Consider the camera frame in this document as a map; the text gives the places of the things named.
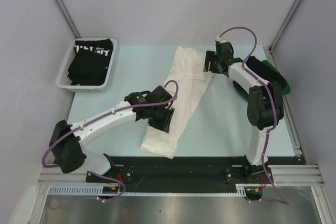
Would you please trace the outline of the white floral print t-shirt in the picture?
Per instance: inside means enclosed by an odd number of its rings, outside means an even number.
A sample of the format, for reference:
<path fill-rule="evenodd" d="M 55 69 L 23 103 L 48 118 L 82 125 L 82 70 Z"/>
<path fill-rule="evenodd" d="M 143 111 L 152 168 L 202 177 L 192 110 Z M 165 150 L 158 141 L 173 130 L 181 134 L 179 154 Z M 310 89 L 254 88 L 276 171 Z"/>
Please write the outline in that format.
<path fill-rule="evenodd" d="M 204 61 L 204 53 L 193 48 L 176 48 L 170 72 L 164 82 L 174 80 L 179 88 L 176 91 L 173 83 L 166 87 L 170 94 L 177 94 L 173 103 L 175 111 L 170 122 L 170 131 L 165 133 L 148 126 L 141 149 L 170 159 L 174 157 L 178 141 L 214 76 L 211 72 L 203 71 Z"/>

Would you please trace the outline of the white plastic laundry basket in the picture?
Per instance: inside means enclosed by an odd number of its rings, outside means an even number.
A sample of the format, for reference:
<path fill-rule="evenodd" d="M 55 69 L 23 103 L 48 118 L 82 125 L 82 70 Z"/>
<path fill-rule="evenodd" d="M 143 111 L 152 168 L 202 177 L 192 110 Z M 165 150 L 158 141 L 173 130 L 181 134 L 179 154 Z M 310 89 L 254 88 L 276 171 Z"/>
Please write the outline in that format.
<path fill-rule="evenodd" d="M 72 60 L 74 59 L 75 53 L 74 53 L 74 45 L 75 45 L 75 41 L 77 40 L 103 40 L 103 39 L 111 39 L 113 42 L 113 46 L 114 46 L 114 50 L 112 53 L 112 58 L 109 64 L 109 68 L 108 68 L 108 72 L 107 72 L 107 76 L 106 76 L 106 80 L 104 82 L 104 84 L 100 85 L 100 86 L 73 86 L 71 84 L 71 80 L 68 78 L 68 68 L 72 62 Z M 114 53 L 116 50 L 116 46 L 117 46 L 117 42 L 115 39 L 112 38 L 79 38 L 74 40 L 74 42 L 72 42 L 69 46 L 69 49 L 66 53 L 66 56 L 63 60 L 63 63 L 61 65 L 61 68 L 59 70 L 59 74 L 57 76 L 56 79 L 56 84 L 59 88 L 64 88 L 67 90 L 70 90 L 72 92 L 78 92 L 78 91 L 102 91 L 104 92 L 105 89 L 107 88 L 107 83 L 110 77 L 110 72 L 111 72 L 111 68 L 112 68 L 112 63 L 113 63 L 113 57 L 114 57 Z"/>

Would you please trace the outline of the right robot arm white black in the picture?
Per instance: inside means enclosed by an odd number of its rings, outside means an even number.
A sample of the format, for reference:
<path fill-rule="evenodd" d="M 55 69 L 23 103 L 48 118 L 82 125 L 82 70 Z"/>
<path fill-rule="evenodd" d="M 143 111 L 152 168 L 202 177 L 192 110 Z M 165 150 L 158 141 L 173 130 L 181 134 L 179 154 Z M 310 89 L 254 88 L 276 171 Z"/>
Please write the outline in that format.
<path fill-rule="evenodd" d="M 215 50 L 205 54 L 204 71 L 224 74 L 247 92 L 247 117 L 251 139 L 242 166 L 242 178 L 249 183 L 269 179 L 267 150 L 271 132 L 284 117 L 284 78 L 254 56 L 247 61 L 234 57 L 229 41 L 215 41 Z"/>

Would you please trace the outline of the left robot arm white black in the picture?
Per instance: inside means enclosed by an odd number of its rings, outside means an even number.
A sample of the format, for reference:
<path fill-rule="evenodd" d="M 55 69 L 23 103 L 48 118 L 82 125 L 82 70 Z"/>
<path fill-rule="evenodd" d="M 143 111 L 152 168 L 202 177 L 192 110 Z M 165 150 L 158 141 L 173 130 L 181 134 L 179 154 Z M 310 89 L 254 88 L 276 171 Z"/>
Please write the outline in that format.
<path fill-rule="evenodd" d="M 107 155 L 89 151 L 88 145 L 117 127 L 139 120 L 147 120 L 149 126 L 168 133 L 174 114 L 172 102 L 173 96 L 158 86 L 153 91 L 132 92 L 117 105 L 90 119 L 73 124 L 59 121 L 49 142 L 56 165 L 64 174 L 84 167 L 97 173 L 103 181 L 112 181 L 116 169 Z"/>

